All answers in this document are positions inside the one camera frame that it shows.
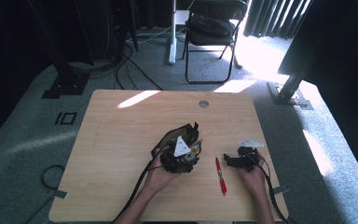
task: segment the pen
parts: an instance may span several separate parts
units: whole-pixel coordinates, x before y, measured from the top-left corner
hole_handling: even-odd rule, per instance
[[[217,168],[217,173],[219,174],[219,178],[220,178],[220,187],[222,187],[223,194],[226,195],[226,192],[227,192],[226,183],[225,183],[225,179],[223,179],[222,170],[220,169],[220,162],[219,162],[219,159],[217,159],[217,157],[216,157],[216,168]]]

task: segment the floor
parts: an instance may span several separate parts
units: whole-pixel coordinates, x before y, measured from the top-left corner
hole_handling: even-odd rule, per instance
[[[276,71],[290,40],[240,35],[237,53],[243,68],[233,69],[231,80],[223,85],[187,84],[180,60],[183,43],[178,41],[175,65],[168,65],[168,46],[164,35],[145,41],[130,56],[133,63],[92,73],[82,95],[42,100],[57,76],[52,66],[34,79],[0,130],[0,223],[51,223],[52,191],[41,183],[41,175],[51,165],[67,163],[92,92],[120,85],[132,90],[251,94],[280,183],[290,189],[284,193],[290,218],[296,223],[358,223],[358,164],[317,87],[306,82],[300,86],[312,109],[276,105],[270,95],[269,82],[287,79]],[[125,53],[130,55],[130,48]],[[194,78],[226,74],[227,61],[216,60],[212,53],[192,59]],[[75,122],[57,125],[57,116],[67,112],[76,112]],[[53,186],[60,178],[47,177]]]

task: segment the person's left hand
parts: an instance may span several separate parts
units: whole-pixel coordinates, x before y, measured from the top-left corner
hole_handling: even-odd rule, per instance
[[[165,189],[168,184],[171,183],[176,177],[180,174],[173,174],[165,170],[162,167],[161,161],[159,159],[161,152],[158,153],[156,158],[154,159],[150,168],[154,168],[148,171],[147,177],[145,180],[144,189],[149,191],[152,194],[156,194],[159,191]]]

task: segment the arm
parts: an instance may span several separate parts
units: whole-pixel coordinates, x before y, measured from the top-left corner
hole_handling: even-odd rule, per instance
[[[259,165],[263,166],[264,161],[260,160]],[[253,171],[247,172],[245,169],[237,168],[246,188],[251,192],[255,201],[255,210],[257,212],[257,222],[260,224],[275,223],[269,207],[269,198],[266,193],[266,177],[261,169],[256,166]]]
[[[158,168],[152,169],[147,173],[144,187],[138,192],[130,206],[117,218],[115,224],[137,223],[153,197],[180,175],[169,173],[163,167],[159,167],[161,166],[159,155],[160,153],[151,165],[152,168]]]

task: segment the wooden table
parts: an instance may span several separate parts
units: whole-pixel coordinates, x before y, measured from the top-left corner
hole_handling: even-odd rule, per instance
[[[209,106],[201,107],[202,100]],[[246,138],[266,144],[252,97],[194,91],[95,91],[59,187],[68,195],[54,199],[50,220],[113,220],[151,160],[152,148],[166,132],[194,121],[203,138],[198,164],[160,192],[141,220],[255,220],[249,192],[223,160],[223,153],[236,155],[237,143]],[[268,147],[259,151],[269,164],[273,187],[278,187]],[[220,189],[215,157],[222,163],[226,196]],[[283,196],[276,198],[287,217]],[[274,210],[273,214],[280,220]]]

